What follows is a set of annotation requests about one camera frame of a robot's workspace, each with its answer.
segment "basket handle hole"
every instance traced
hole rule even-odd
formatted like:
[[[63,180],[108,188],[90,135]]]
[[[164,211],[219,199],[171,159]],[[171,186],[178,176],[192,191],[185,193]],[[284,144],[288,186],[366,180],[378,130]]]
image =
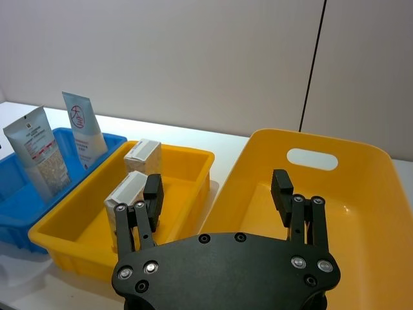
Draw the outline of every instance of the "basket handle hole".
[[[326,171],[337,168],[338,159],[331,154],[315,152],[313,150],[290,149],[287,159],[294,165],[306,166]]]

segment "red logo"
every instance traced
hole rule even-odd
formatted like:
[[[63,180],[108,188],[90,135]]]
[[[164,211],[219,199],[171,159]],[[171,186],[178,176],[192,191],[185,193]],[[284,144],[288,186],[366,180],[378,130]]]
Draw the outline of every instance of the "red logo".
[[[83,115],[81,107],[78,105],[73,106],[70,110],[70,119],[77,128],[83,128],[83,126],[85,126],[85,116]]]

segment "yellow tray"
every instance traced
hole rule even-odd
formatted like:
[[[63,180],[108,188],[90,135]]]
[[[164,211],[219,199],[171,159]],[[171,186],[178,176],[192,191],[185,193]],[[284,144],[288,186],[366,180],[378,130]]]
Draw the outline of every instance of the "yellow tray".
[[[117,263],[103,201],[126,176],[123,157],[136,144],[124,143],[29,231],[62,269],[110,281]],[[196,234],[209,192],[211,152],[162,145],[164,202],[158,244]]]
[[[334,170],[294,165],[290,149],[332,154]],[[285,239],[270,193],[273,169],[285,169],[294,192],[326,199],[328,241],[341,280],[328,308],[413,309],[413,219],[387,153],[362,143],[281,130],[252,135],[201,232]]]

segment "yellow basket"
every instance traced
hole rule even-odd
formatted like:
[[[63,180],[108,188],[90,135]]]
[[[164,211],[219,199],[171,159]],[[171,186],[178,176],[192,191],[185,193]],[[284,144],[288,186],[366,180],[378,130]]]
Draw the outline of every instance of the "yellow basket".
[[[117,254],[112,248],[103,201],[126,176],[123,157],[136,144],[124,143],[29,231],[62,269],[110,281]],[[157,244],[196,234],[209,192],[211,152],[162,145],[165,193]]]
[[[295,165],[290,149],[332,154],[334,170]],[[328,308],[412,309],[413,219],[387,153],[340,139],[282,130],[252,135],[201,229],[285,239],[270,193],[273,169],[285,169],[294,192],[326,199],[330,252],[341,280]]]

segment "black vertical line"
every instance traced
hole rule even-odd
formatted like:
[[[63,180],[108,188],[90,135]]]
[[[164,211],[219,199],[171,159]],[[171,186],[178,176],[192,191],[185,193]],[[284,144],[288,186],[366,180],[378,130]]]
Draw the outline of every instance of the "black vertical line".
[[[318,26],[316,47],[314,47],[314,54],[313,54],[313,56],[312,56],[310,76],[308,77],[308,84],[307,84],[307,91],[306,91],[306,93],[305,93],[303,112],[301,113],[301,121],[299,122],[299,129],[298,129],[298,131],[300,131],[300,132],[301,132],[301,128],[303,127],[304,113],[305,113],[305,108],[307,107],[308,92],[310,91],[310,85],[311,85],[311,79],[312,79],[312,71],[313,71],[313,69],[314,69],[314,63],[316,62],[318,41],[320,40],[321,27],[323,26],[324,12],[325,12],[325,5],[326,5],[326,4],[327,4],[327,0],[324,0],[323,11],[321,12],[320,25]]]

